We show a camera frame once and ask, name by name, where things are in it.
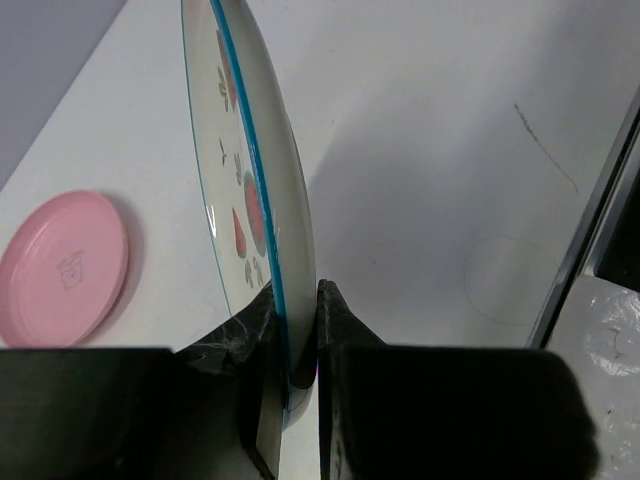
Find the plate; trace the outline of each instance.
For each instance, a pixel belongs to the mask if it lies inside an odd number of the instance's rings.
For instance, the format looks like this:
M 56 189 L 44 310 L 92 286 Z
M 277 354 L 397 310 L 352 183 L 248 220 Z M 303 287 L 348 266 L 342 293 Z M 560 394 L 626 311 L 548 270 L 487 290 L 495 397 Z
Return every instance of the plate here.
M 200 182 L 229 311 L 271 280 L 291 371 L 314 322 L 315 255 L 276 76 L 244 1 L 183 0 L 182 22 Z
M 108 315 L 124 282 L 127 233 L 90 191 L 33 212 L 0 260 L 0 336 L 10 347 L 66 347 Z

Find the white table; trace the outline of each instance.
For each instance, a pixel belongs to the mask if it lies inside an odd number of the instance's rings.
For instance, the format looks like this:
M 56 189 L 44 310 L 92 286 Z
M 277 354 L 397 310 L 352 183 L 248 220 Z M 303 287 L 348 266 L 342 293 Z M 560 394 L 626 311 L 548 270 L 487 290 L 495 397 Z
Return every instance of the white table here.
M 385 340 L 523 345 L 638 86 L 640 3 L 250 4 L 319 276 Z M 177 1 L 129 0 L 0 192 L 0 247 L 74 188 L 108 194 L 133 237 L 123 308 L 94 344 L 181 348 L 226 318 Z M 284 437 L 285 480 L 317 478 L 314 414 Z

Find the embossed logo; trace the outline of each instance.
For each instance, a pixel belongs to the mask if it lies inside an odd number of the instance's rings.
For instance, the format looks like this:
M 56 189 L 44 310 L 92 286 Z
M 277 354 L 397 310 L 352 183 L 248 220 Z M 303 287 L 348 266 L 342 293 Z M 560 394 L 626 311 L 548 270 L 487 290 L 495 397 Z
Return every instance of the embossed logo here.
M 70 290 L 77 287 L 83 280 L 82 274 L 82 250 L 75 252 L 65 258 L 58 265 L 58 272 L 60 272 L 60 280 L 64 289 Z

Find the scratch mark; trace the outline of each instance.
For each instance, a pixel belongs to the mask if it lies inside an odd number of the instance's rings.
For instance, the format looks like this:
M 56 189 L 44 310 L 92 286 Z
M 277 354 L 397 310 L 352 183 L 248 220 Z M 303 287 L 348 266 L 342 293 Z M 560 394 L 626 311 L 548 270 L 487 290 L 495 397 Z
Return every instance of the scratch mark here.
M 571 185 L 573 185 L 573 189 L 576 191 L 576 195 L 580 195 L 580 190 L 578 189 L 578 185 L 576 184 L 576 182 L 565 171 L 565 169 L 562 168 L 562 166 L 555 161 L 555 159 L 549 153 L 549 150 L 545 148 L 545 146 L 542 144 L 538 136 L 533 132 L 533 129 L 531 128 L 531 124 L 529 123 L 529 120 L 527 120 L 527 117 L 524 116 L 524 113 L 522 113 L 522 110 L 520 110 L 520 107 L 518 107 L 518 104 L 514 103 L 513 106 L 516 109 L 516 112 L 518 112 L 518 116 L 520 117 L 520 120 L 522 120 L 522 125 L 527 130 L 527 132 L 529 132 L 529 135 L 531 135 L 531 138 L 533 138 L 533 141 L 536 142 L 536 145 L 540 147 L 540 150 L 542 150 L 542 152 L 547 156 L 549 161 L 551 161 L 551 163 L 558 169 L 558 171 L 562 174 L 562 176 L 566 178 L 569 182 L 571 182 Z
M 613 342 L 612 342 L 611 346 L 616 351 L 614 359 L 618 360 L 623 355 L 623 353 L 620 352 L 620 350 L 618 350 L 618 336 L 620 335 L 620 329 L 619 328 L 609 327 L 609 328 L 607 328 L 607 330 L 609 330 L 610 332 L 613 332 Z

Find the circular mark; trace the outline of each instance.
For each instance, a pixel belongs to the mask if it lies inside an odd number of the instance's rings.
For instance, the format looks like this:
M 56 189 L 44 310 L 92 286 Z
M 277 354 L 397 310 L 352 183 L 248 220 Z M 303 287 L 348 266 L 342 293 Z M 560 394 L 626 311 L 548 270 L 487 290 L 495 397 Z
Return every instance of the circular mark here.
M 265 256 L 267 253 L 267 243 L 264 237 L 264 223 L 262 221 L 262 209 L 256 191 L 256 182 L 250 172 L 244 174 L 244 201 L 247 205 L 247 216 L 249 217 L 249 227 L 253 242 L 256 244 L 258 253 Z
M 464 262 L 469 303 L 487 320 L 508 326 L 531 325 L 558 270 L 543 249 L 517 238 L 486 238 Z

